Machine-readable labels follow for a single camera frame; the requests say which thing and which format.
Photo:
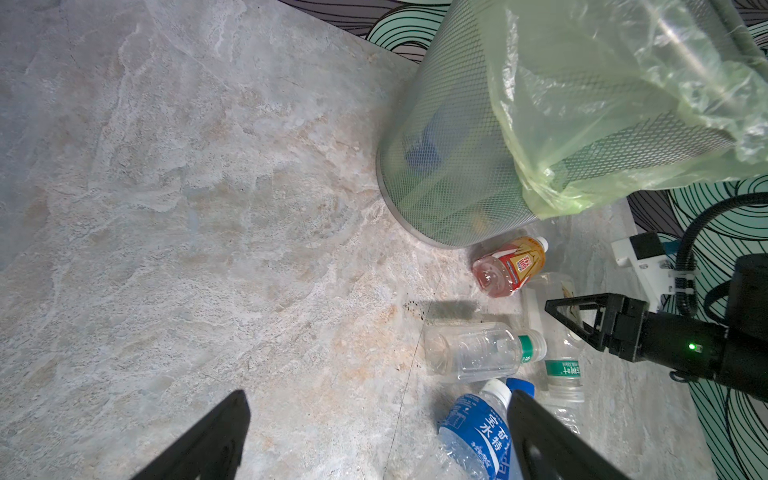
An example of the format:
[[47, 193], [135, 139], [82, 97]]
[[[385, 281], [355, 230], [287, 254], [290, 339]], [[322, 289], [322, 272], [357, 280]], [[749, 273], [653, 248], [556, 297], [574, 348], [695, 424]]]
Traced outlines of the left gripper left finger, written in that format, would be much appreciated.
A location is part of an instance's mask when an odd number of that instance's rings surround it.
[[233, 391], [133, 479], [234, 479], [250, 419], [245, 391]]

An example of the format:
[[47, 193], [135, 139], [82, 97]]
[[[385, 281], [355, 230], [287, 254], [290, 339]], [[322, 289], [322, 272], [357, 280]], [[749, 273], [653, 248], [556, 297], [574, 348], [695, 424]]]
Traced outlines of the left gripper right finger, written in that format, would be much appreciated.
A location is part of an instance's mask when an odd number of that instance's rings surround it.
[[628, 479], [524, 391], [512, 394], [507, 420], [522, 479]]

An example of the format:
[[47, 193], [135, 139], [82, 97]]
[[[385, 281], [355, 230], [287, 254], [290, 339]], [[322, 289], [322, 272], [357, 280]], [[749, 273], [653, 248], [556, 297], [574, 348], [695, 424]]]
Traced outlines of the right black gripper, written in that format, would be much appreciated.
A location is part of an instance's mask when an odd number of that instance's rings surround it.
[[595, 350], [629, 362], [648, 361], [683, 378], [713, 378], [722, 363], [727, 330], [666, 312], [619, 294], [550, 299], [545, 312]]

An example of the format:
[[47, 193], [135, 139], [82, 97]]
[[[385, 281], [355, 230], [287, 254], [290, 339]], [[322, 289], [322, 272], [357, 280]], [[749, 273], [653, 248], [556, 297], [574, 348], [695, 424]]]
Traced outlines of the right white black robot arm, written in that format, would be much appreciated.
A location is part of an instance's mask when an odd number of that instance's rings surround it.
[[652, 313], [646, 302], [615, 293], [550, 299], [545, 311], [593, 349], [628, 362], [670, 369], [678, 382], [713, 381], [758, 400], [767, 398], [767, 256], [739, 257], [730, 280], [707, 293], [706, 320], [694, 314], [694, 246], [718, 216], [764, 206], [764, 192], [723, 200], [685, 231], [675, 258], [677, 313]]

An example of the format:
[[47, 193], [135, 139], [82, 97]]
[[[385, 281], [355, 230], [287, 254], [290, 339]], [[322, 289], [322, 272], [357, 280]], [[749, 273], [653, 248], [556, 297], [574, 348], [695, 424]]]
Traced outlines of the green plastic bin liner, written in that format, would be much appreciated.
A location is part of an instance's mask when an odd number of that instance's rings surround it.
[[541, 219], [767, 171], [767, 60], [729, 1], [475, 1], [492, 110]]

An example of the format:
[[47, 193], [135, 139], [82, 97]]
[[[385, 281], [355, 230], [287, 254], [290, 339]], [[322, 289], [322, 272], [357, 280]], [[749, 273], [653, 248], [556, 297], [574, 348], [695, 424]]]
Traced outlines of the grey mesh waste bin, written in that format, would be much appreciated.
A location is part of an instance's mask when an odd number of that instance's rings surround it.
[[464, 248], [539, 220], [492, 110], [471, 5], [448, 9], [377, 152], [382, 195], [413, 235]]

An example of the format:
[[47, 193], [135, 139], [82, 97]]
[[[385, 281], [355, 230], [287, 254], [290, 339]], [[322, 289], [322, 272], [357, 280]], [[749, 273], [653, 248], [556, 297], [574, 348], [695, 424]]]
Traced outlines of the clear bottle blue label white cap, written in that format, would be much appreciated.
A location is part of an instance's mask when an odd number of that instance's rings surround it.
[[411, 479], [494, 479], [509, 449], [506, 420], [512, 392], [498, 380], [459, 397]]

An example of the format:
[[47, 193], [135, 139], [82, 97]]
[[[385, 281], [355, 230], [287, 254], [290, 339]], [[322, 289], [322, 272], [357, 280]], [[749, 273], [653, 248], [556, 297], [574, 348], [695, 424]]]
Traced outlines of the clear bottle white picture label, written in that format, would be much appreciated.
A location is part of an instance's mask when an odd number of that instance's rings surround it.
[[579, 356], [585, 347], [580, 337], [545, 311], [548, 300], [573, 297], [573, 280], [562, 273], [545, 273], [521, 290], [523, 313], [529, 327], [542, 334], [546, 355], [540, 377], [545, 380], [537, 394], [540, 404], [573, 433], [585, 437], [583, 421], [585, 393]]

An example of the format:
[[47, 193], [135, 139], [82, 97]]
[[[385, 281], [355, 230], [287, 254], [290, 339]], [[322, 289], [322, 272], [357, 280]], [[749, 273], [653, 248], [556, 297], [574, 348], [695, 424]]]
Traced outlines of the red yellow tea bottle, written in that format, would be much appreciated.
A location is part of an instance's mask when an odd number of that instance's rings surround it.
[[548, 249], [544, 237], [523, 236], [477, 259], [472, 273], [487, 296], [509, 297], [542, 270]]

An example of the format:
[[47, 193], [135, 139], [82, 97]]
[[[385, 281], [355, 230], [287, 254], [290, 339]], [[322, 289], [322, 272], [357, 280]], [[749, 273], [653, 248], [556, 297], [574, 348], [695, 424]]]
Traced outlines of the clear bottle green cap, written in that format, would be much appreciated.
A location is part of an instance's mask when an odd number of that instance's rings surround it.
[[422, 345], [428, 372], [458, 383], [506, 379], [547, 354], [541, 333], [498, 322], [428, 325]]

